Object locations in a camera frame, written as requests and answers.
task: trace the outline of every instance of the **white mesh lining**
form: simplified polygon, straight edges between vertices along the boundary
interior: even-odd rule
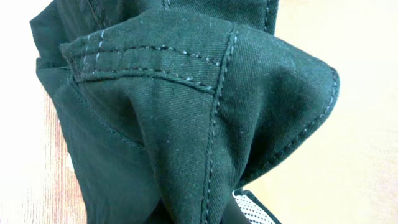
[[[236,203],[252,224],[275,224],[269,215],[246,195],[234,195]]]

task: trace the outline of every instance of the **wooden surface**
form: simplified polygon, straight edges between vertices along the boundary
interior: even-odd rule
[[[49,2],[0,3],[0,224],[85,222],[55,110],[34,72],[28,21]],[[283,223],[398,223],[397,28],[397,0],[280,0],[276,36],[341,77],[325,125],[248,186]]]

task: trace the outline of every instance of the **seam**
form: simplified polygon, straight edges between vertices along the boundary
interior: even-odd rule
[[[99,6],[101,6],[102,10],[104,11],[105,18],[103,18],[103,22],[102,22],[101,25],[102,25],[102,29],[105,29],[105,28],[107,27],[107,26],[106,26],[106,22],[108,22],[108,26],[110,25],[108,13],[106,13],[106,10],[105,10],[105,8],[104,8],[104,6],[103,6],[102,4],[98,4],[98,1],[97,1],[97,0],[94,0],[94,2],[95,2],[95,4],[96,4],[96,7],[97,7],[97,10],[98,10],[99,13],[101,13],[100,7],[99,7]]]
[[[172,50],[172,51],[177,52],[179,54],[186,55],[187,57],[197,58],[197,59],[205,61],[205,62],[207,62],[209,64],[216,65],[217,67],[222,66],[222,64],[220,62],[215,62],[212,58],[204,57],[204,56],[202,56],[200,54],[196,54],[196,53],[192,53],[192,52],[187,52],[186,50],[179,50],[179,49],[176,49],[174,47],[168,47],[166,45],[162,45],[161,47],[159,47],[159,46],[142,45],[142,46],[127,47],[127,48],[123,48],[123,49],[113,49],[113,50],[101,50],[100,49],[99,51],[95,51],[95,52],[86,51],[84,54],[76,55],[74,57],[70,57],[69,59],[70,60],[74,60],[76,58],[80,58],[80,57],[83,57],[83,56],[96,55],[98,53],[113,53],[113,52],[121,52],[121,53],[123,53],[123,52],[125,52],[127,50],[133,50],[133,49],[134,50],[136,50],[136,49],[151,49],[151,50],[159,50],[159,51]]]
[[[95,9],[93,8],[92,3],[90,2],[90,0],[86,0],[86,2],[87,2],[88,7],[90,8],[91,14],[93,15],[95,22],[97,23],[98,28],[102,29],[103,26],[101,24],[101,19],[100,19],[99,15],[97,15],[97,13],[95,13]]]
[[[130,147],[138,147],[140,150],[144,151],[144,146],[142,145],[142,143],[140,142],[135,142],[131,139],[129,139],[127,136],[125,136],[123,133],[119,132],[118,130],[114,129],[108,122],[103,121],[88,105],[88,103],[86,102],[86,100],[84,98],[81,97],[81,95],[78,93],[78,91],[76,90],[76,84],[73,81],[72,78],[68,78],[68,83],[71,85],[72,88],[72,93],[80,100],[80,102],[83,103],[83,106],[88,109],[88,111],[90,112],[90,114],[92,115],[92,117],[94,117],[100,124],[102,124],[102,126],[104,126],[104,128],[106,128],[110,134],[112,134],[112,136],[114,136],[117,139],[122,140],[122,142],[124,142],[126,145],[130,146]]]
[[[131,71],[151,72],[151,73],[133,74],[133,73],[130,73]],[[109,73],[115,73],[115,74],[122,73],[122,74],[117,77],[95,77],[96,73],[100,73],[100,72],[109,72]],[[94,70],[90,73],[81,74],[79,77],[76,77],[75,79],[77,79],[76,82],[98,82],[98,81],[102,81],[102,80],[116,80],[116,79],[127,78],[127,77],[161,79],[161,80],[165,80],[165,81],[182,84],[187,87],[191,87],[195,90],[198,90],[198,91],[201,91],[204,93],[209,93],[211,95],[215,94],[215,88],[212,86],[206,85],[202,82],[196,82],[191,77],[188,77],[188,78],[181,77],[179,74],[164,71],[161,69],[156,69],[156,68],[133,67],[133,68],[126,68],[126,69],[122,69],[122,70]]]
[[[103,8],[104,14],[105,14],[104,26],[105,26],[105,28],[110,27],[111,26],[111,21],[109,20],[108,13],[106,12],[104,4],[101,4],[101,7]]]
[[[163,9],[170,10],[170,0],[162,0]]]
[[[337,99],[338,77],[336,70],[333,68],[330,69],[333,77],[333,86],[332,86],[333,91],[330,96],[330,102],[328,103],[324,111],[318,117],[316,117],[312,122],[307,124],[306,127],[295,138],[293,138],[293,140],[288,145],[286,145],[283,148],[283,150],[275,153],[272,157],[268,158],[268,160],[266,161],[267,164],[273,165],[276,160],[280,159],[283,153],[286,153],[292,146],[296,145],[299,142],[300,138],[304,137],[307,134],[308,130],[312,129],[319,122],[319,120],[321,120],[324,116],[326,116],[326,114],[331,110],[333,103]]]
[[[210,210],[210,191],[211,191],[211,178],[213,177],[213,147],[214,147],[214,138],[216,137],[215,133],[215,126],[216,126],[216,116],[218,114],[218,110],[220,108],[220,98],[222,97],[222,90],[223,90],[223,83],[225,81],[225,76],[228,73],[228,65],[231,62],[231,58],[234,52],[235,45],[238,41],[238,34],[239,30],[236,30],[233,34],[234,27],[229,35],[229,42],[226,52],[223,56],[223,61],[226,60],[225,65],[222,66],[219,77],[218,77],[218,84],[216,87],[216,93],[213,98],[213,107],[212,112],[210,113],[210,127],[208,133],[208,145],[206,149],[206,174],[208,172],[207,182],[205,181],[205,188],[207,192],[204,190],[203,199],[205,201],[205,223],[208,224],[210,221],[209,210]]]
[[[268,32],[268,15],[269,15],[269,3],[271,0],[267,0],[266,14],[264,18],[264,31]]]

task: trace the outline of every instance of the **twill fabric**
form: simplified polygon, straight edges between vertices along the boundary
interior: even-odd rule
[[[337,72],[274,36],[277,7],[55,0],[31,20],[88,223],[226,223],[327,119]]]

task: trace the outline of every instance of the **jacket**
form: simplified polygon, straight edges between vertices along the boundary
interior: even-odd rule
[[[337,72],[274,37],[277,5],[54,0],[31,20],[88,223],[226,223],[327,119]]]

